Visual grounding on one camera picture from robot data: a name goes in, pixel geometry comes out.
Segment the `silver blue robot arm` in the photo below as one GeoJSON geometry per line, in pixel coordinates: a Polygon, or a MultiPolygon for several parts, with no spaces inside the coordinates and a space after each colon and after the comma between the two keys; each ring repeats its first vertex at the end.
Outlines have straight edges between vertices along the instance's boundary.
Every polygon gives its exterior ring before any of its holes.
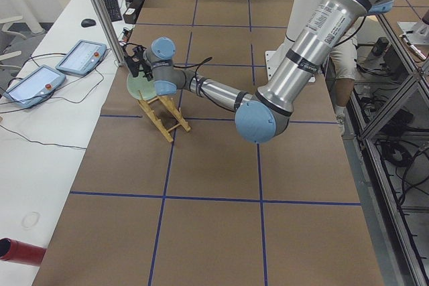
{"type": "Polygon", "coordinates": [[[393,0],[320,0],[273,76],[255,94],[205,78],[190,68],[174,67],[176,47],[167,37],[140,51],[130,73],[133,77],[140,71],[150,73],[158,96],[185,89],[209,99],[235,113],[237,132],[244,139],[265,143],[285,131],[296,97],[354,22],[392,7],[393,0]]]}

